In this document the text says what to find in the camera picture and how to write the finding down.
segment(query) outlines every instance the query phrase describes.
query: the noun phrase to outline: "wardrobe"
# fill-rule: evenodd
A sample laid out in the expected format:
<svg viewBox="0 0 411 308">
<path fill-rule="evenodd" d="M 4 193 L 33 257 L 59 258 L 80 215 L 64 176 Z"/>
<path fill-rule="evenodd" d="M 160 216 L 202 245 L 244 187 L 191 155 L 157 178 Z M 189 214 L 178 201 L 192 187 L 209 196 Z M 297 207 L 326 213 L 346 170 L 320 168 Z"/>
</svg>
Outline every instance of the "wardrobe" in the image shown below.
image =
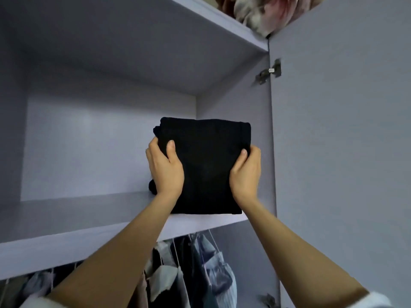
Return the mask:
<svg viewBox="0 0 411 308">
<path fill-rule="evenodd" d="M 0 0 L 0 280 L 87 258 L 150 202 L 161 117 L 221 118 L 252 126 L 261 202 L 405 306 L 410 5 L 326 0 L 267 40 L 202 0 Z M 244 214 L 159 240 L 206 229 L 238 307 L 293 307 Z"/>
</svg>

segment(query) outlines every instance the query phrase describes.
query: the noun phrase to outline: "left hand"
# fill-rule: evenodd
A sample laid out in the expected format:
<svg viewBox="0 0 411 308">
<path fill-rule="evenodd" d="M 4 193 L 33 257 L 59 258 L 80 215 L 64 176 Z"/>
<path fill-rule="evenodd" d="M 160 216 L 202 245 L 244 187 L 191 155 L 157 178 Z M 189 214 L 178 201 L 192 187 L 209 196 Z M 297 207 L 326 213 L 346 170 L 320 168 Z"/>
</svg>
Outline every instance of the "left hand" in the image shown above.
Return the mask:
<svg viewBox="0 0 411 308">
<path fill-rule="evenodd" d="M 166 157 L 158 147 L 158 138 L 154 137 L 146 149 L 146 156 L 157 195 L 172 196 L 177 201 L 182 192 L 184 171 L 174 141 L 167 143 Z"/>
</svg>

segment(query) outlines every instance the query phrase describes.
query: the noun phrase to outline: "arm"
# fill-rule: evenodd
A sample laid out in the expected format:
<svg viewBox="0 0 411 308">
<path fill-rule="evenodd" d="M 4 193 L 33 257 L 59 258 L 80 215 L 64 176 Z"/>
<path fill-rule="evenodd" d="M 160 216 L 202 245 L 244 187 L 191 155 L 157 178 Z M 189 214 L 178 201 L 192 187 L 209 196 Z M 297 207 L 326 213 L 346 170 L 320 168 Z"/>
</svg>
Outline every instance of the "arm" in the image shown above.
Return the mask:
<svg viewBox="0 0 411 308">
<path fill-rule="evenodd" d="M 50 293 L 50 299 L 79 308 L 128 305 L 184 182 L 174 142 L 167 144 L 168 158 L 157 143 L 154 138 L 146 150 L 157 196 L 119 234 L 61 282 Z"/>
<path fill-rule="evenodd" d="M 281 223 L 258 200 L 261 152 L 244 150 L 230 173 L 234 199 L 247 215 L 297 308 L 347 307 L 368 291 L 332 260 Z"/>
</svg>

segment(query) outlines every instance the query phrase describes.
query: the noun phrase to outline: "closet shelf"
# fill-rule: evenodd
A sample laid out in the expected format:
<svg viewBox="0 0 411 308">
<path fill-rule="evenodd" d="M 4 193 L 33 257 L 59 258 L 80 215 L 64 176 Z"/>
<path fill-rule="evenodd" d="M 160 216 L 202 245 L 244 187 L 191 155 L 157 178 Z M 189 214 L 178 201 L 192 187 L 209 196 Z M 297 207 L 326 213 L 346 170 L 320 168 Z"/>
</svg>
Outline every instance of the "closet shelf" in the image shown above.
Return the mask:
<svg viewBox="0 0 411 308">
<path fill-rule="evenodd" d="M 268 41 L 202 0 L 3 0 L 33 59 L 199 95 Z"/>
<path fill-rule="evenodd" d="M 25 201 L 0 209 L 0 280 L 87 258 L 153 198 L 150 192 Z M 172 215 L 159 240 L 246 220 L 240 215 Z"/>
</svg>

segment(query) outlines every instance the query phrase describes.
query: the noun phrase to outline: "hand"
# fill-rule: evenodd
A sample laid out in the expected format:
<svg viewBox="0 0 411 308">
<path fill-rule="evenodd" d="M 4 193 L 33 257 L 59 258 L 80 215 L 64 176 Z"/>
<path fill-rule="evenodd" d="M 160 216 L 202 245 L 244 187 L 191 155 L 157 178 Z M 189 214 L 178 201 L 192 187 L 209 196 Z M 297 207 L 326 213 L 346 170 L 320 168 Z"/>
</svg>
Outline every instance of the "hand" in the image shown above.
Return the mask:
<svg viewBox="0 0 411 308">
<path fill-rule="evenodd" d="M 250 156 L 243 149 L 230 171 L 230 188 L 234 200 L 242 209 L 257 200 L 258 182 L 261 175 L 261 150 L 250 147 Z"/>
<path fill-rule="evenodd" d="M 167 143 L 166 157 L 158 147 L 158 138 L 154 137 L 146 149 L 146 156 L 157 194 L 172 196 L 177 201 L 184 183 L 184 171 L 174 141 Z"/>
</svg>

